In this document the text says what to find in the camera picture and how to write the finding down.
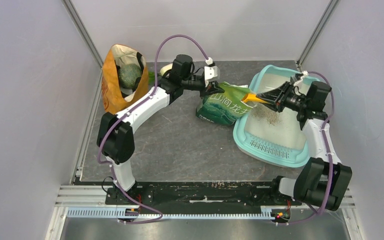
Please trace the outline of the yellow plastic scoop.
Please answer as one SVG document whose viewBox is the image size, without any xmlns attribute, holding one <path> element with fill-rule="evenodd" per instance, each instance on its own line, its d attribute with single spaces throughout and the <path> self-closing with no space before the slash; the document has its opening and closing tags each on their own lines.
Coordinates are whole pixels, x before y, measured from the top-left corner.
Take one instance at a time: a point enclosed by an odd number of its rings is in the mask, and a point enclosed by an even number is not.
<svg viewBox="0 0 384 240">
<path fill-rule="evenodd" d="M 241 99 L 241 102 L 244 104 L 247 104 L 248 102 L 269 104 L 269 102 L 263 98 L 262 93 L 248 93 Z"/>
</svg>

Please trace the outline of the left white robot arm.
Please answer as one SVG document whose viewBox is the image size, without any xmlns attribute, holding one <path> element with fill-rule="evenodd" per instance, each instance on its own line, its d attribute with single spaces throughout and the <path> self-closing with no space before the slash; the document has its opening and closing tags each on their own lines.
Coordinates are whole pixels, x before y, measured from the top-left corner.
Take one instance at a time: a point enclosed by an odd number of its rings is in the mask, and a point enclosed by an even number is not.
<svg viewBox="0 0 384 240">
<path fill-rule="evenodd" d="M 220 70 L 211 58 L 206 60 L 203 72 L 198 74 L 193 59 L 179 54 L 171 64 L 161 68 L 157 85 L 140 100 L 116 114 L 107 112 L 102 116 L 97 145 L 109 163 L 115 186 L 119 188 L 117 197 L 124 204 L 132 204 L 137 198 L 130 161 L 135 151 L 136 130 L 156 112 L 172 104 L 185 90 L 197 91 L 201 97 L 223 93 L 216 80 L 219 76 Z"/>
</svg>

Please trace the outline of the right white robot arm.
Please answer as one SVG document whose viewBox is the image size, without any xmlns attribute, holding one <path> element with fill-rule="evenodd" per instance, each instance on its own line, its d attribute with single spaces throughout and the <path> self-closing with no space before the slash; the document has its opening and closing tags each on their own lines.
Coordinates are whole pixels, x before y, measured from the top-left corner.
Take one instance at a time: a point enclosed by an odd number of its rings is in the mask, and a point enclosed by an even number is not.
<svg viewBox="0 0 384 240">
<path fill-rule="evenodd" d="M 336 211 L 352 178 L 352 169 L 341 163 L 330 137 L 330 117 L 324 112 L 332 88 L 324 82 L 311 83 L 306 94 L 292 82 L 258 93 L 263 105 L 275 112 L 289 109 L 297 113 L 299 127 L 306 137 L 309 160 L 296 179 L 278 176 L 268 191 L 269 200 L 280 205 L 289 196 L 316 206 L 320 212 Z"/>
</svg>

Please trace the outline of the green litter bag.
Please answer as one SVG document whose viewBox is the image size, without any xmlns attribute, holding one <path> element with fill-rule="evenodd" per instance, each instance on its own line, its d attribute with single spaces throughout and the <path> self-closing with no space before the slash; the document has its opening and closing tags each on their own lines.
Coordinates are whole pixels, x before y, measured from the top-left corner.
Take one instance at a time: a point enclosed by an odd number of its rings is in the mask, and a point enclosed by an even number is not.
<svg viewBox="0 0 384 240">
<path fill-rule="evenodd" d="M 223 93 L 204 96 L 196 107 L 195 116 L 211 123 L 230 126 L 237 119 L 248 114 L 254 106 L 253 102 L 245 103 L 242 99 L 252 91 L 247 85 L 233 85 L 222 82 L 219 86 Z"/>
</svg>

